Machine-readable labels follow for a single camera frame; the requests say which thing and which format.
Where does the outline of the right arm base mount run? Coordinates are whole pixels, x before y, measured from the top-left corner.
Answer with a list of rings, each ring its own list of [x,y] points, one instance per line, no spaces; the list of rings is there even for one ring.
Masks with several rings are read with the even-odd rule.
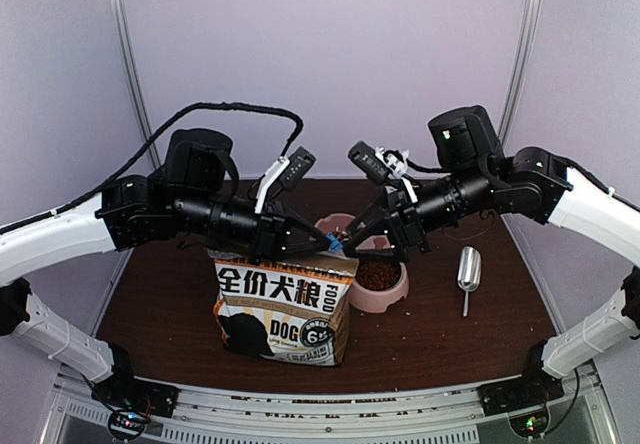
[[[545,341],[532,346],[519,377],[481,385],[480,404],[486,417],[509,416],[511,430],[521,438],[541,439],[552,429],[548,405],[562,398],[562,381],[542,370]]]

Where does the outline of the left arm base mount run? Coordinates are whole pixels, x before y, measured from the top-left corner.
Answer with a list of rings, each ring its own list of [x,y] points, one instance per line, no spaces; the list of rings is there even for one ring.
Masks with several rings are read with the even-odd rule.
[[[141,437],[154,417],[171,418],[179,390],[175,386],[134,379],[129,386],[89,381],[91,397],[109,412],[106,428],[120,442]]]

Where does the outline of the pink double pet bowl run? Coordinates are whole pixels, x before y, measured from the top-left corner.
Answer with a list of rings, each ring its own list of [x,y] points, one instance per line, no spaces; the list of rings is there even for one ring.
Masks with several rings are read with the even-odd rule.
[[[353,218],[351,214],[334,213],[316,221],[315,226],[325,234],[346,231],[346,226]],[[374,236],[365,241],[364,248],[386,250],[390,244],[386,237]],[[349,291],[349,300],[353,307],[362,312],[381,314],[389,306],[406,299],[408,294],[409,276],[405,264],[360,260]]]

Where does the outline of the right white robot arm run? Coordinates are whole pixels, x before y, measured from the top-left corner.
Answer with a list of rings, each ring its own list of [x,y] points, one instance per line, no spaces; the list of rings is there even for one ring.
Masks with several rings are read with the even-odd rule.
[[[634,267],[620,289],[597,311],[532,351],[527,372],[513,383],[519,404],[535,404],[584,362],[625,338],[639,336],[639,209],[575,161],[539,147],[507,156],[488,112],[461,107],[431,119],[437,179],[423,184],[407,153],[357,142],[349,160],[373,183],[379,197],[347,227],[346,256],[405,262],[409,252],[430,250],[428,236],[483,211],[525,216],[567,229],[626,258]]]

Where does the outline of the blue binder clip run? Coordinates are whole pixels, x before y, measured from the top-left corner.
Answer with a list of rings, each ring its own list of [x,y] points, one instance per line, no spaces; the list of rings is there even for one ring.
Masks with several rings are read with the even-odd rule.
[[[329,233],[326,235],[329,241],[329,250],[333,253],[341,253],[344,249],[342,241],[334,234]]]

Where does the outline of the metal food scoop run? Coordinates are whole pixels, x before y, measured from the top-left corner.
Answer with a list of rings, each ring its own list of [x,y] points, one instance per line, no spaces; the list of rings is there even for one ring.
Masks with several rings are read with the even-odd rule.
[[[472,247],[465,246],[460,253],[456,282],[464,293],[462,316],[466,318],[469,313],[470,295],[476,291],[481,282],[482,259],[480,252]]]

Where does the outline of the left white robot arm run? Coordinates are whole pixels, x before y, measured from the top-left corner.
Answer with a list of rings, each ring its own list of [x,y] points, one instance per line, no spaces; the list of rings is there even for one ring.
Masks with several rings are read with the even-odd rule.
[[[68,210],[1,231],[1,333],[21,337],[86,377],[123,408],[144,397],[128,353],[96,340],[46,309],[26,275],[80,256],[124,251],[180,233],[205,247],[252,263],[323,251],[328,240],[312,224],[268,197],[290,191],[315,164],[304,147],[282,155],[262,177],[254,199],[241,199],[230,137],[213,130],[178,130],[165,162],[149,176],[118,178]]]

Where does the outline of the dog food bag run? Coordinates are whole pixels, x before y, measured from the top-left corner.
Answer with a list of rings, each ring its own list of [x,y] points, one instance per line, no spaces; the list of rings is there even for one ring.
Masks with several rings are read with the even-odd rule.
[[[213,262],[213,314],[226,350],[300,365],[342,364],[358,260],[325,252],[287,262],[220,256]]]

